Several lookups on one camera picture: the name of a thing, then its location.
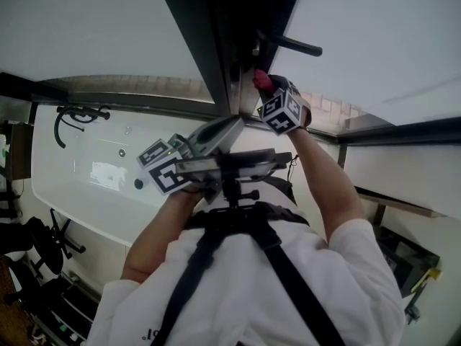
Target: black chair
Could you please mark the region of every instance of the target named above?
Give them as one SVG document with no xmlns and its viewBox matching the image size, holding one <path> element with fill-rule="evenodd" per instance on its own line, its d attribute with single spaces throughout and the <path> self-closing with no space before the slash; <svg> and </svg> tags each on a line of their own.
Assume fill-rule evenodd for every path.
<svg viewBox="0 0 461 346">
<path fill-rule="evenodd" d="M 25 225 L 19 223 L 0 223 L 0 254 L 28 251 L 32 247 L 35 247 L 37 253 L 40 255 L 40 260 L 37 263 L 31 260 L 30 264 L 36 273 L 36 277 L 42 279 L 43 276 L 40 273 L 40 267 L 43 264 L 46 264 L 51 272 L 56 275 L 59 275 L 61 272 L 63 268 L 61 250 L 67 259 L 72 257 L 72 254 L 67 251 L 66 245 L 79 254 L 82 254 L 86 250 L 84 246 L 74 244 L 65 236 L 71 219 L 68 219 L 63 228 L 60 229 L 54 216 L 54 209 L 50 209 L 50 213 L 53 220 L 52 228 L 45 226 L 36 217 L 32 217 Z"/>
<path fill-rule="evenodd" d="M 8 208 L 0 208 L 0 218 L 15 219 L 17 218 L 17 212 L 13 206 L 13 200 L 17 199 L 19 196 L 16 196 L 14 192 L 11 191 L 11 184 L 6 181 L 6 192 L 0 192 L 0 201 L 7 201 Z"/>
<path fill-rule="evenodd" d="M 85 285 L 80 284 L 77 276 L 69 277 L 61 272 L 57 278 L 40 284 L 25 263 L 10 259 L 7 262 L 21 285 L 18 292 L 4 296 L 7 305 L 20 301 L 21 307 L 33 322 L 48 330 L 48 340 L 54 341 L 53 345 L 80 345 L 88 338 L 99 298 L 91 296 L 91 292 L 85 290 Z M 77 340 L 74 340 L 74 334 L 79 336 Z"/>
</svg>

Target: hand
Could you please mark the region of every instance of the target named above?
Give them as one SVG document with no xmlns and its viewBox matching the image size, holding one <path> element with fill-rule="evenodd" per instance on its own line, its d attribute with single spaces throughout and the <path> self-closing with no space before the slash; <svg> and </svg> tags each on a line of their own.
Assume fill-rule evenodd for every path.
<svg viewBox="0 0 461 346">
<path fill-rule="evenodd" d="M 304 100 L 301 97 L 301 93 L 297 87 L 290 82 L 287 78 L 283 76 L 275 76 L 273 74 L 268 75 L 266 72 L 261 69 L 254 70 L 253 78 L 254 86 L 259 91 L 259 96 L 261 97 L 262 103 L 265 104 L 270 99 L 274 97 L 274 93 L 281 89 L 283 91 L 289 90 L 292 96 L 299 102 L 301 105 L 301 128 L 307 128 L 312 121 L 312 113 L 310 112 L 310 104 L 307 100 Z"/>
<path fill-rule="evenodd" d="M 195 187 L 194 185 L 187 186 L 182 190 L 170 194 L 173 200 L 178 200 L 181 203 L 193 204 L 196 206 L 203 198 L 203 190 Z"/>
</svg>

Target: glove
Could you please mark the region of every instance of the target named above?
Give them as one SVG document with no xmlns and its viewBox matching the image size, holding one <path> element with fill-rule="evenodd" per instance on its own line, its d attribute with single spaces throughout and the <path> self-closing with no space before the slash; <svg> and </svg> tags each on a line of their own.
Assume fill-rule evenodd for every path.
<svg viewBox="0 0 461 346">
<path fill-rule="evenodd" d="M 276 76 L 274 74 L 267 75 L 261 69 L 255 69 L 253 83 L 258 89 L 263 104 L 266 104 L 266 102 L 277 96 L 280 92 L 289 91 L 303 107 L 300 128 L 307 128 L 310 125 L 312 121 L 310 104 L 301 97 L 301 93 L 297 87 L 292 82 L 288 81 L 286 77 Z"/>
</svg>

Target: person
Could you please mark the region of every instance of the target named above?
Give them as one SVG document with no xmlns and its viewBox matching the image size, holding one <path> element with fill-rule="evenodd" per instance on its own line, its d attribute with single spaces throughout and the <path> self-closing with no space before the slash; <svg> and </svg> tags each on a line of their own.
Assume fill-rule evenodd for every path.
<svg viewBox="0 0 461 346">
<path fill-rule="evenodd" d="M 326 241 L 307 224 L 278 220 L 270 226 L 345 345 L 398 345 L 405 319 L 402 298 L 354 186 L 309 132 L 298 128 L 288 138 L 320 209 Z M 242 185 L 243 192 L 254 189 L 260 201 L 302 215 L 274 185 Z M 204 234 L 204 229 L 184 230 L 189 218 L 197 211 L 228 206 L 222 195 L 211 205 L 200 199 L 199 192 L 168 196 L 128 252 L 121 279 L 105 285 L 87 346 L 153 342 L 171 294 Z M 226 237 L 213 257 L 166 344 L 318 345 L 248 234 Z"/>
</svg>

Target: white bathtub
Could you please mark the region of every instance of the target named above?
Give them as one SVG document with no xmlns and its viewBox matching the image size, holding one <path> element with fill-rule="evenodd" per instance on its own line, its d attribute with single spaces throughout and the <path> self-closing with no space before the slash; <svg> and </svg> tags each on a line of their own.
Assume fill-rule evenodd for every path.
<svg viewBox="0 0 461 346">
<path fill-rule="evenodd" d="M 64 216 L 130 246 L 165 201 L 152 184 L 135 189 L 140 176 L 136 156 L 159 138 L 189 135 L 202 122 L 109 112 L 109 120 L 74 123 L 84 126 L 84 132 L 61 122 L 59 134 L 66 144 L 62 149 L 53 134 L 56 107 L 40 105 L 32 144 L 32 189 Z M 72 123 L 69 116 L 64 119 Z"/>
</svg>

